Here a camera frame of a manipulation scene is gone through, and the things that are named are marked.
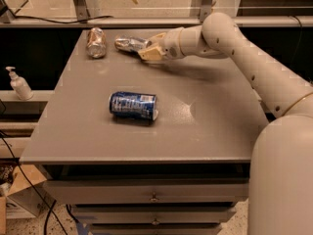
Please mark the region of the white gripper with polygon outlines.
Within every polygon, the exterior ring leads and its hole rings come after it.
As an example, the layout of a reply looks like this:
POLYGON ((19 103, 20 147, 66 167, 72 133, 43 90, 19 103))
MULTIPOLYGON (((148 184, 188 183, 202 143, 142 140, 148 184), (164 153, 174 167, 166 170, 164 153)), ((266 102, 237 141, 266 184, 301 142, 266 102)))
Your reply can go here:
POLYGON ((181 59, 183 54, 180 48, 180 33, 182 27, 162 32, 148 39, 148 47, 138 52, 144 61, 160 61, 163 56, 168 60, 181 59))

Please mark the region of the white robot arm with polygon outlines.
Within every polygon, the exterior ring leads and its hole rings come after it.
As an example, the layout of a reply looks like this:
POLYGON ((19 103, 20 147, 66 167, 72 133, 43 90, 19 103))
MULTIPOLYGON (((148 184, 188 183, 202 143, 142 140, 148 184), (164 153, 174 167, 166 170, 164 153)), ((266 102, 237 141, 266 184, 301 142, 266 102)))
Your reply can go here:
POLYGON ((274 115, 251 155, 247 235, 313 235, 313 87, 250 42, 228 15, 150 38, 146 61, 231 58, 274 115))

